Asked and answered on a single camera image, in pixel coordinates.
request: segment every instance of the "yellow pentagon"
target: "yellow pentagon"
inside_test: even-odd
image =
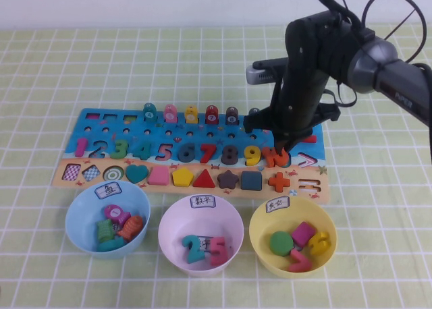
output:
[[[182,167],[173,172],[173,181],[175,186],[188,187],[192,183],[193,179],[194,174],[186,167]]]

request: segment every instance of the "yellow bowl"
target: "yellow bowl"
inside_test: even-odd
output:
[[[310,248],[305,246],[301,253],[312,262],[311,270],[288,272],[288,266],[294,261],[290,255],[274,255],[270,250],[270,238],[276,231],[292,233],[303,221],[311,224],[317,232],[328,233],[330,247],[321,255],[311,256]],[[260,205],[250,220],[249,238],[263,266],[278,277],[287,279],[316,273],[331,259],[338,246],[338,234],[330,216],[318,204],[299,196],[282,196]]]

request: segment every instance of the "pink bowl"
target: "pink bowl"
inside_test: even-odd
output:
[[[228,261],[213,266],[210,253],[204,260],[188,264],[189,249],[182,245],[187,235],[224,237]],[[243,220],[228,201],[209,194],[195,194],[178,200],[159,224],[159,245],[165,257],[184,273],[208,277],[221,272],[240,250],[244,237]]]

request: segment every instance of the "red number 5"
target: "red number 5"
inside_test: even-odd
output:
[[[222,265],[228,260],[224,237],[213,237],[210,240],[210,254],[210,264],[214,266]]]

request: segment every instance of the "red triangle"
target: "red triangle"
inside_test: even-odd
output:
[[[211,179],[209,171],[207,171],[207,169],[205,169],[204,171],[202,171],[200,176],[198,176],[196,178],[196,180],[192,184],[192,186],[195,188],[212,188],[213,189],[215,187],[215,183]]]

